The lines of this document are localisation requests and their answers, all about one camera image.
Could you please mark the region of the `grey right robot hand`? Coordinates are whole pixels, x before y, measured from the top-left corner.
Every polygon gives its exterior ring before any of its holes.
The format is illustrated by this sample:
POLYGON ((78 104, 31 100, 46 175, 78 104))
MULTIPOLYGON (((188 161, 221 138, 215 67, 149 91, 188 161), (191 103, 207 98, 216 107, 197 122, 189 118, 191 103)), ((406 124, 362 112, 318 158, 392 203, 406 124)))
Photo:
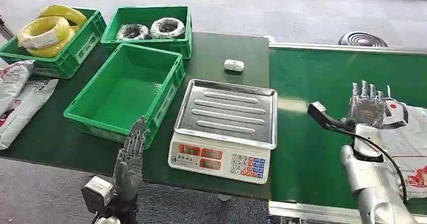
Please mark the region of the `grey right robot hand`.
POLYGON ((377 129, 397 129, 409 123, 407 106, 376 90, 375 85, 361 81, 352 83, 348 119, 377 129))

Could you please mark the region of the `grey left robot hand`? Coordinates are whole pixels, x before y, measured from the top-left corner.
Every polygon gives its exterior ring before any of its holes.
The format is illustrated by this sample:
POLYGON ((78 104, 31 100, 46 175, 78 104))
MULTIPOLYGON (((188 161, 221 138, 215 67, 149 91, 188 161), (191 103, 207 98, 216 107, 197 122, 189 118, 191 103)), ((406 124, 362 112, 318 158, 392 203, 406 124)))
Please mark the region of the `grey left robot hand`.
POLYGON ((113 180, 116 193, 125 201, 135 198, 143 182, 143 147, 149 133, 147 119, 141 116, 132 125, 118 152, 113 180))

